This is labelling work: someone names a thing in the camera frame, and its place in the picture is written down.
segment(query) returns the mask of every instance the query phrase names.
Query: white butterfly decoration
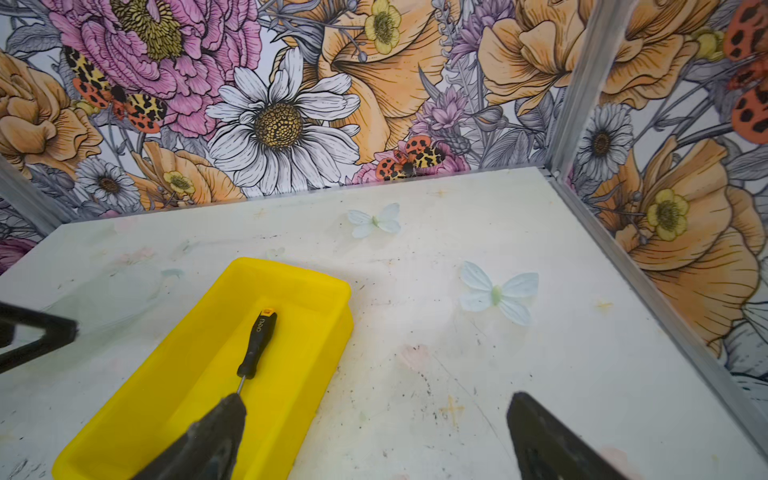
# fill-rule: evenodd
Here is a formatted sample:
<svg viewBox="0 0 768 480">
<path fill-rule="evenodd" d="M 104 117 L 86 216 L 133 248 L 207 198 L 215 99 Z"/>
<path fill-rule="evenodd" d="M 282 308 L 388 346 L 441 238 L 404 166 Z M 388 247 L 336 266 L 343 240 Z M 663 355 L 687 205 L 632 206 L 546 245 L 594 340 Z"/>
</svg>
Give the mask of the white butterfly decoration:
<svg viewBox="0 0 768 480">
<path fill-rule="evenodd" d="M 387 233 L 398 233 L 400 223 L 397 221 L 397 214 L 400 213 L 400 204 L 389 204 L 380 214 L 371 217 L 360 210 L 350 210 L 347 214 L 349 222 L 357 225 L 352 230 L 352 236 L 355 238 L 365 238 L 375 230 L 376 227 Z"/>
<path fill-rule="evenodd" d="M 538 273 L 521 273 L 502 286 L 494 286 L 488 275 L 472 262 L 464 262 L 462 281 L 472 289 L 459 297 L 459 302 L 468 312 L 481 312 L 491 305 L 498 308 L 518 325 L 531 324 L 531 313 L 521 305 L 519 299 L 538 293 Z"/>
</svg>

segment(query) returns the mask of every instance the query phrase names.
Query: screwdriver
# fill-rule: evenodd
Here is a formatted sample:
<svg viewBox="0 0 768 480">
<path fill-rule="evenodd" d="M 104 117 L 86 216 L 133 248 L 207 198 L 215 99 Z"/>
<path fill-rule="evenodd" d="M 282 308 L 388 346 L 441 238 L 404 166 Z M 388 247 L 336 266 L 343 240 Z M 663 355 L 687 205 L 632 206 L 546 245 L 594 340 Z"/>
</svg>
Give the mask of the screwdriver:
<svg viewBox="0 0 768 480">
<path fill-rule="evenodd" d="M 133 480 L 229 480 L 232 477 L 247 414 L 240 391 L 246 379 L 256 375 L 256 365 L 272 339 L 276 323 L 277 313 L 273 309 L 259 313 L 250 330 L 245 358 L 237 367 L 237 376 L 242 377 L 237 393 L 224 397 Z"/>
<path fill-rule="evenodd" d="M 243 377 L 240 380 L 240 386 L 237 387 L 237 395 L 243 389 L 246 379 L 250 380 L 256 375 L 256 365 L 259 363 L 259 358 L 264 353 L 266 345 L 272 339 L 276 323 L 277 313 L 271 308 L 266 308 L 259 313 L 259 317 L 250 329 L 248 350 L 245 352 L 243 362 L 237 367 L 237 376 Z"/>
</svg>

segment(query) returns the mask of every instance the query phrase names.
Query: leaf illustration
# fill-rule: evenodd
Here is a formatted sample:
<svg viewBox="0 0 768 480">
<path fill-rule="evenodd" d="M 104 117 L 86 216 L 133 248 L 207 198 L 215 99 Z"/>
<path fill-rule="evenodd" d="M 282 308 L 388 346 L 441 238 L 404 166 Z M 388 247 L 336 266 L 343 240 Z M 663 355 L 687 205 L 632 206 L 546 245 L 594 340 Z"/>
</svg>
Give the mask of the leaf illustration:
<svg viewBox="0 0 768 480">
<path fill-rule="evenodd" d="M 181 137 L 181 134 L 171 130 L 170 127 L 163 126 L 160 129 L 160 143 L 163 148 L 176 151 L 178 149 L 177 141 L 179 140 L 179 137 Z"/>
<path fill-rule="evenodd" d="M 733 159 L 741 156 L 741 147 L 739 145 L 726 137 L 725 135 L 720 135 L 719 137 L 715 137 L 714 140 L 725 147 L 725 149 L 728 151 L 728 155 L 720 161 L 723 165 L 728 165 Z"/>
<path fill-rule="evenodd" d="M 725 30 L 740 4 L 741 0 L 723 0 L 707 20 L 707 25 L 713 30 Z"/>
<path fill-rule="evenodd" d="M 433 85 L 431 81 L 429 81 L 421 67 L 419 67 L 419 78 L 422 79 L 422 84 L 424 85 L 424 89 L 427 90 L 429 97 L 432 100 L 437 100 L 437 98 L 440 96 L 440 90 L 435 85 Z"/>
<path fill-rule="evenodd" d="M 208 143 L 204 138 L 187 138 L 183 135 L 180 135 L 179 137 L 181 139 L 181 144 L 184 146 L 184 150 L 189 153 L 200 155 L 202 158 L 205 158 L 208 154 Z"/>
<path fill-rule="evenodd" d="M 734 158 L 725 166 L 728 178 L 733 180 L 758 180 L 768 177 L 768 145 L 748 151 Z"/>
<path fill-rule="evenodd" d="M 515 111 L 520 108 L 520 105 L 524 104 L 527 98 L 518 98 L 515 101 Z M 528 113 L 518 115 L 518 120 L 524 126 L 531 128 L 541 133 L 547 131 L 549 121 L 552 119 L 552 113 L 554 112 L 554 99 L 552 93 L 547 94 L 538 102 L 538 105 L 533 107 Z"/>
<path fill-rule="evenodd" d="M 539 148 L 533 153 L 533 155 L 531 155 L 531 162 L 530 162 L 531 165 L 536 165 L 537 167 L 543 167 L 546 161 L 547 161 L 546 148 Z"/>
<path fill-rule="evenodd" d="M 42 23 L 16 28 L 5 43 L 5 50 L 11 55 L 47 51 L 56 47 L 61 47 L 61 33 Z"/>
<path fill-rule="evenodd" d="M 516 128 L 503 134 L 483 155 L 480 168 L 503 167 L 528 163 L 531 139 L 525 130 Z"/>
<path fill-rule="evenodd" d="M 679 124 L 681 121 L 687 120 L 688 117 L 673 117 L 673 118 L 659 118 L 656 121 L 656 124 L 654 125 L 655 131 L 662 131 L 666 127 L 671 127 L 673 125 Z"/>
<path fill-rule="evenodd" d="M 754 196 L 755 210 L 760 214 L 763 225 L 768 227 L 768 186 Z"/>
<path fill-rule="evenodd" d="M 563 109 L 563 102 L 565 102 L 565 92 L 567 90 L 567 87 L 563 87 L 558 90 L 558 96 L 554 99 L 554 110 L 552 112 L 552 117 L 554 119 L 560 117 L 560 111 Z"/>
<path fill-rule="evenodd" d="M 81 97 L 77 90 L 75 90 L 72 80 L 74 80 L 74 72 L 69 68 L 67 59 L 64 56 L 64 49 L 61 50 L 58 56 L 58 63 L 52 65 L 58 72 L 58 76 L 61 77 L 61 86 L 67 91 L 67 96 L 73 100 L 77 100 Z"/>
</svg>

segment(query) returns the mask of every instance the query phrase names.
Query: flower petal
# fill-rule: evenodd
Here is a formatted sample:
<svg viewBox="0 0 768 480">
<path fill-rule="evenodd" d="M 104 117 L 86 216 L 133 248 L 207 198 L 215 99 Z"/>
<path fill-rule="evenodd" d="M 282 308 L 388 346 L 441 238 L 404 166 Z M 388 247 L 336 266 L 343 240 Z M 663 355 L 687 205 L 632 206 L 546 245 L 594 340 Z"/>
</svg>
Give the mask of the flower petal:
<svg viewBox="0 0 768 480">
<path fill-rule="evenodd" d="M 290 185 L 295 192 L 304 192 L 310 188 L 306 182 L 306 177 L 304 177 L 298 168 L 292 168 L 290 171 Z"/>
<path fill-rule="evenodd" d="M 386 13 L 389 10 L 389 0 L 376 0 L 371 5 L 371 16 Z"/>
<path fill-rule="evenodd" d="M 277 157 L 277 193 L 289 194 L 291 192 L 291 162 L 287 152 L 275 152 Z"/>
<path fill-rule="evenodd" d="M 539 70 L 522 55 L 520 34 L 523 29 L 513 18 L 504 18 L 485 27 L 478 59 L 488 80 L 495 84 L 524 83 Z"/>
<path fill-rule="evenodd" d="M 472 262 L 464 262 L 462 268 L 462 282 L 469 288 L 490 293 L 493 290 L 493 282 L 482 268 Z"/>
<path fill-rule="evenodd" d="M 688 202 L 688 205 L 685 233 L 676 238 L 674 232 L 656 227 L 660 239 L 651 237 L 647 245 L 630 252 L 630 257 L 641 269 L 672 270 L 694 262 L 728 227 L 731 209 L 724 187 Z"/>
<path fill-rule="evenodd" d="M 340 120 L 357 110 L 360 106 L 360 97 L 329 92 L 306 93 L 296 98 L 296 106 L 304 116 L 315 120 Z"/>
<path fill-rule="evenodd" d="M 325 184 L 306 148 L 296 145 L 293 147 L 293 165 L 306 177 L 307 182 L 315 188 L 323 188 Z"/>
<path fill-rule="evenodd" d="M 237 121 L 240 115 L 245 113 L 245 109 L 237 107 L 227 102 L 210 105 L 205 109 L 205 113 L 211 118 L 220 118 L 223 121 Z"/>
<path fill-rule="evenodd" d="M 338 128 L 307 125 L 304 128 L 304 136 L 323 145 L 333 160 L 340 163 L 351 165 L 360 158 L 357 144 Z"/>
<path fill-rule="evenodd" d="M 259 190 L 259 187 L 243 187 L 241 190 L 246 198 L 258 198 L 264 196 L 264 194 L 261 193 L 261 190 Z"/>
<path fill-rule="evenodd" d="M 614 64 L 603 84 L 603 92 L 617 94 L 627 88 L 651 84 L 661 79 L 670 71 L 683 43 L 683 35 L 671 35 L 655 43 L 643 45 L 640 53 L 630 61 Z"/>
<path fill-rule="evenodd" d="M 536 25 L 532 30 L 520 34 L 523 44 L 521 55 L 539 71 L 549 74 L 559 74 L 557 60 L 554 57 L 554 42 L 558 28 L 554 22 L 546 21 Z"/>
<path fill-rule="evenodd" d="M 333 75 L 332 77 L 322 78 L 318 81 L 314 87 L 310 88 L 306 92 L 308 93 L 320 93 L 321 91 L 327 91 L 332 94 L 345 94 L 352 87 L 352 77 L 346 73 L 340 73 Z"/>
<path fill-rule="evenodd" d="M 312 158 L 320 175 L 328 181 L 338 182 L 341 178 L 341 172 L 336 162 L 333 161 L 331 154 L 329 154 L 321 144 L 307 139 L 302 139 L 299 145 L 306 148 Z"/>
<path fill-rule="evenodd" d="M 233 181 L 238 187 L 253 187 L 264 176 L 266 170 L 267 156 L 264 153 L 255 155 L 253 161 L 238 170 L 233 175 Z"/>
<path fill-rule="evenodd" d="M 654 203 L 656 195 L 668 188 L 691 202 L 725 187 L 728 184 L 728 176 L 720 160 L 725 158 L 726 154 L 725 147 L 712 139 L 698 142 L 674 169 L 667 172 L 648 190 L 643 198 L 641 210 L 645 211 Z"/>
<path fill-rule="evenodd" d="M 734 320 L 743 318 L 741 306 L 752 296 L 759 279 L 757 260 L 734 228 L 727 229 L 691 265 L 646 274 L 708 343 L 728 333 Z"/>
<path fill-rule="evenodd" d="M 276 104 L 288 98 L 288 74 L 284 70 L 275 72 L 275 79 L 270 85 L 270 104 Z"/>
<path fill-rule="evenodd" d="M 243 153 L 249 144 L 255 144 L 253 129 L 249 125 L 235 125 L 234 128 L 211 141 L 208 154 L 214 160 L 226 160 Z"/>
<path fill-rule="evenodd" d="M 350 137 L 354 137 L 360 133 L 360 126 L 355 124 L 344 125 L 343 127 L 339 128 L 339 130 L 349 135 Z"/>
<path fill-rule="evenodd" d="M 224 85 L 220 87 L 219 95 L 221 95 L 224 101 L 228 104 L 242 108 L 243 110 L 246 110 L 251 103 L 251 101 L 248 100 L 248 98 L 246 98 L 246 96 L 243 95 L 241 91 L 237 90 L 231 85 Z"/>
<path fill-rule="evenodd" d="M 259 75 L 249 68 L 235 68 L 235 85 L 252 101 L 267 100 L 267 88 Z"/>
<path fill-rule="evenodd" d="M 733 208 L 733 219 L 730 225 L 744 235 L 747 247 L 757 255 L 766 242 L 766 232 L 760 215 L 755 210 L 752 195 L 740 188 L 726 188 L 728 201 Z"/>
<path fill-rule="evenodd" d="M 288 74 L 288 98 L 296 98 L 304 78 L 304 57 L 298 47 L 286 52 L 280 62 L 280 69 Z"/>
<path fill-rule="evenodd" d="M 207 165 L 197 165 L 197 170 L 210 189 L 210 201 L 224 202 L 245 198 L 240 188 L 223 171 Z"/>
<path fill-rule="evenodd" d="M 263 154 L 266 158 L 266 170 L 264 171 L 264 176 L 259 180 L 259 190 L 264 195 L 271 195 L 277 185 L 277 169 L 279 166 L 277 164 L 277 157 L 269 148 L 264 148 Z"/>
</svg>

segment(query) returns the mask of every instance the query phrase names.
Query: purple flower illustration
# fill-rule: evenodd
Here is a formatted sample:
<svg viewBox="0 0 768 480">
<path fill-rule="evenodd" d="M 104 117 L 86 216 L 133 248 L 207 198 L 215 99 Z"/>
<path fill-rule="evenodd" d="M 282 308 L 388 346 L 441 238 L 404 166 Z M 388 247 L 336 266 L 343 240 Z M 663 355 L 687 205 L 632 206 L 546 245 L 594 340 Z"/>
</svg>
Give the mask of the purple flower illustration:
<svg viewBox="0 0 768 480">
<path fill-rule="evenodd" d="M 475 11 L 464 20 L 458 31 L 459 38 L 451 49 L 450 62 L 454 62 L 468 53 L 480 48 L 482 31 L 492 27 L 502 18 L 514 18 L 515 6 L 511 0 L 484 0 L 475 7 Z"/>
<path fill-rule="evenodd" d="M 5 240 L 0 240 L 0 273 L 11 268 L 35 245 L 37 243 L 28 238 L 8 237 Z"/>
<path fill-rule="evenodd" d="M 416 121 L 411 127 L 411 133 L 429 135 L 435 140 L 445 139 L 454 126 L 460 125 L 468 118 L 465 110 L 467 101 L 466 95 L 453 87 L 442 92 L 436 100 L 427 100 L 422 111 L 416 112 Z"/>
<path fill-rule="evenodd" d="M 185 137 L 208 135 L 205 115 L 235 67 L 261 53 L 253 0 L 42 0 L 61 42 L 112 84 L 167 102 L 164 124 Z"/>
</svg>

